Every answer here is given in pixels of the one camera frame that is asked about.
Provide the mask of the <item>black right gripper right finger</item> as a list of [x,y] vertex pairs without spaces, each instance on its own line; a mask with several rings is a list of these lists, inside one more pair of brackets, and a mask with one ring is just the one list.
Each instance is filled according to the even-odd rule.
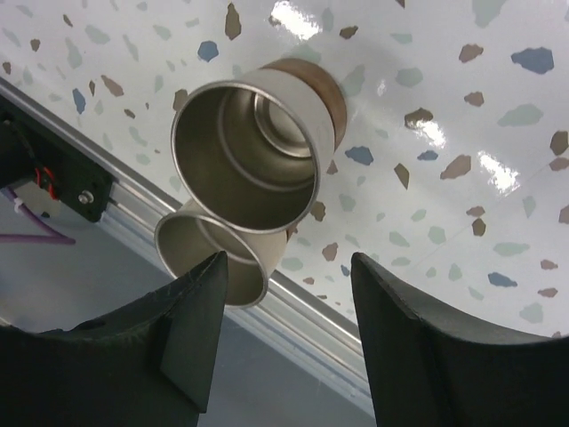
[[366,254],[350,277],[379,426],[567,425],[566,337],[471,316]]

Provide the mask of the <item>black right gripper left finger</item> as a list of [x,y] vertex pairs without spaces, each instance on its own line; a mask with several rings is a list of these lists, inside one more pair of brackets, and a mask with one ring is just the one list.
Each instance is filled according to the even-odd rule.
[[208,405],[228,290],[219,252],[64,331],[1,330],[4,426],[195,426]]

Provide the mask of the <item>steel cup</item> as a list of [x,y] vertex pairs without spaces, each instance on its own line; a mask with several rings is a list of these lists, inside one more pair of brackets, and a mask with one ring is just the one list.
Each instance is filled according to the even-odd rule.
[[172,121],[172,157],[208,214],[273,233],[308,215],[347,124],[334,77],[284,58],[190,92]]
[[224,251],[228,257],[226,304],[241,309],[265,297],[270,276],[288,242],[284,230],[268,234],[236,230],[193,200],[164,216],[156,226],[154,239],[161,261],[175,278]]

